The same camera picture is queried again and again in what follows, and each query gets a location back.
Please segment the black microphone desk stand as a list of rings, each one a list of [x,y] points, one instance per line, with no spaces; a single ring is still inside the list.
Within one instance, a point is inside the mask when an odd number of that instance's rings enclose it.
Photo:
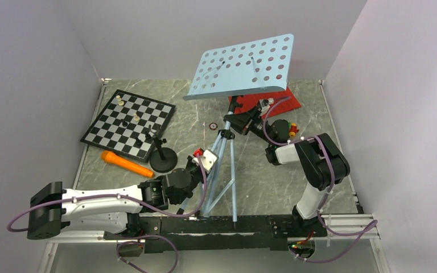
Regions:
[[[149,136],[155,145],[155,150],[151,152],[149,157],[151,168],[159,173],[172,171],[178,163],[177,153],[169,147],[163,147],[163,145],[167,143],[167,139],[161,138],[158,133],[151,128]]]

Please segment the light blue music stand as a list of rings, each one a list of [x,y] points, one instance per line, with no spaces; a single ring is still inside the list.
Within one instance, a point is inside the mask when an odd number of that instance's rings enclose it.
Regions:
[[[287,89],[294,35],[283,34],[210,49],[203,53],[184,100],[229,98],[227,114],[240,107],[239,97]],[[234,136],[229,122],[217,134],[212,151],[218,155],[212,169],[211,190],[202,208],[205,217],[222,196],[232,193],[232,220],[238,221]]]

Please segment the orange toy microphone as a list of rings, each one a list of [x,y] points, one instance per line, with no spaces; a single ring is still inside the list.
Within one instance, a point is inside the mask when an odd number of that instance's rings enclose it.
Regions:
[[[134,172],[146,178],[153,178],[155,175],[155,173],[152,170],[144,166],[140,166],[139,164],[133,163],[127,159],[124,159],[112,151],[103,151],[101,153],[101,159],[105,163],[113,164],[115,166]]]

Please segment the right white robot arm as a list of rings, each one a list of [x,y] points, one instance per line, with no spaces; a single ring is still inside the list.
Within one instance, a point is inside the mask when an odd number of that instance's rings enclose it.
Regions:
[[[265,140],[269,144],[265,149],[269,163],[301,164],[308,184],[292,210],[297,217],[292,219],[291,228],[298,236],[307,235],[314,226],[312,219],[321,212],[334,185],[350,174],[350,165],[338,146],[326,133],[293,142],[292,124],[285,119],[269,123],[260,116],[257,107],[245,113],[228,114],[224,121],[239,134],[252,132]]]

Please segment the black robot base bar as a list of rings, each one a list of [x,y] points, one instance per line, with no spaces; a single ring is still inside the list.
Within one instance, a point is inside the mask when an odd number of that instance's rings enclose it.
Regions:
[[[291,214],[210,216],[208,218],[140,217],[132,227],[117,235],[105,232],[104,240],[125,240],[151,235],[145,240],[145,253],[162,253],[173,248],[157,239],[169,239],[178,250],[269,249],[286,251],[288,243],[325,237],[327,231],[315,220],[302,221]]]

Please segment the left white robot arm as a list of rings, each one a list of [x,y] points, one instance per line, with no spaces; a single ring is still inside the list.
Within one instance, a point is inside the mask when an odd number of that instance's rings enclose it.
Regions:
[[[81,191],[51,182],[31,197],[27,238],[48,239],[65,231],[101,230],[135,238],[141,213],[163,212],[193,196],[210,166],[185,168],[124,188]]]

